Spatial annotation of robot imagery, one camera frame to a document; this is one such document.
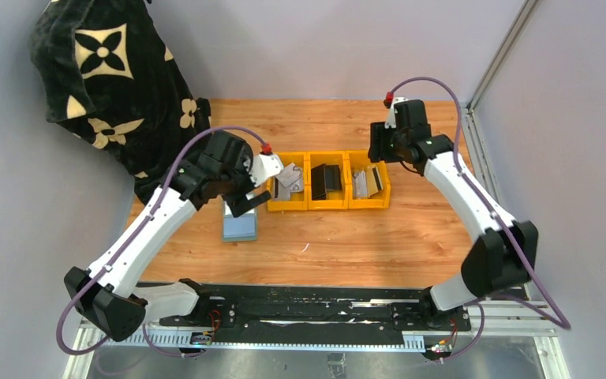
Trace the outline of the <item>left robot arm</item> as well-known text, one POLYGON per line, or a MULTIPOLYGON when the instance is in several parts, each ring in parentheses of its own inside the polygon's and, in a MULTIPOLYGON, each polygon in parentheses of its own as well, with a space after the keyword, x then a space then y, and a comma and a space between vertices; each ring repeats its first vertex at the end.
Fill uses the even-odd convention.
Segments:
POLYGON ((174 232, 211 199, 221 197, 234 217, 271 199, 269 191, 255 195, 253 190, 282 172, 281 159, 255 132, 250 134, 260 142, 257 154, 234 131, 234 126, 214 127, 187 142, 144 210, 117 241, 87 268, 72 267, 65 274, 71 299, 56 330, 64 351, 75 352, 62 336, 71 310, 102 331, 103 342, 126 340, 161 318, 194 314, 201 289, 192 280, 146 288, 137 284, 174 232))

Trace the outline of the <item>green leather card holder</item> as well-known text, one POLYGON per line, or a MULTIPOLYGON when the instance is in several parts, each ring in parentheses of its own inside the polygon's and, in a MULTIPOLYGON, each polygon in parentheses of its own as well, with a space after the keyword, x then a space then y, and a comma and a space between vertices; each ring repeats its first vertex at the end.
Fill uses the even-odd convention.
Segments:
POLYGON ((229 205, 223 202, 223 233, 224 242, 250 242, 257 239, 257 211, 252 209, 247 213, 234 217, 229 205))

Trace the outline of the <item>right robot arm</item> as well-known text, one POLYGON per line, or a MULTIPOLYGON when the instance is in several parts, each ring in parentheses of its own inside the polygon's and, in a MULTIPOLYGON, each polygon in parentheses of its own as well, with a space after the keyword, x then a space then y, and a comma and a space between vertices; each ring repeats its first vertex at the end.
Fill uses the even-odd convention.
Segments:
POLYGON ((454 143, 433 136, 428 125, 396 129, 370 125, 368 157, 373 163, 408 163, 431 182, 454 209, 473 240, 460 272, 428 289, 432 313, 455 309, 531 280, 538 230, 502 209, 470 174, 454 143))

